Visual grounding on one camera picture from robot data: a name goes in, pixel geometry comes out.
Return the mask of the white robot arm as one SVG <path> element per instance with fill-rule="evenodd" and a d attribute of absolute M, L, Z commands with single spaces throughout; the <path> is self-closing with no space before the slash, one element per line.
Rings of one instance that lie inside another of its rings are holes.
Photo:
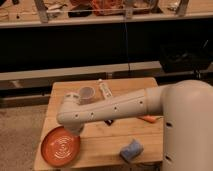
<path fill-rule="evenodd" d="M 67 94 L 57 122 L 75 135 L 86 123 L 162 115 L 163 171 L 213 171 L 213 86 L 184 80 L 81 105 Z"/>

